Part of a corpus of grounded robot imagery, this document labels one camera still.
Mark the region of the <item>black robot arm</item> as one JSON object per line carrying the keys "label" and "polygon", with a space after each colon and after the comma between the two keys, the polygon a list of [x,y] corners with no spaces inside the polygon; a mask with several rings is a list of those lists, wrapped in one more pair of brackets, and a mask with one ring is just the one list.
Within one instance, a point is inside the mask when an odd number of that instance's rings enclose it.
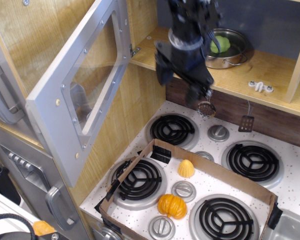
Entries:
{"label": "black robot arm", "polygon": [[165,85],[173,75],[189,84],[185,102],[188,107],[211,95],[214,79],[206,66],[211,43],[217,42],[214,29],[220,25],[221,15],[215,0],[170,0],[172,27],[168,42],[156,41],[156,74]]}

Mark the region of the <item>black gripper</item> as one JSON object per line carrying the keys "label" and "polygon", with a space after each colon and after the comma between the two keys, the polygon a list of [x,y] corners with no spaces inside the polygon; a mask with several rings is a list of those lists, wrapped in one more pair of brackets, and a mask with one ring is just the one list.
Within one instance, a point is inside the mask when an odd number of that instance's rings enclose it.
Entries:
{"label": "black gripper", "polygon": [[213,31],[209,28],[174,29],[168,31],[168,42],[154,43],[156,75],[161,86],[166,85],[174,74],[190,84],[185,104],[191,107],[198,100],[210,95],[214,79],[206,66],[206,56],[210,51]]}

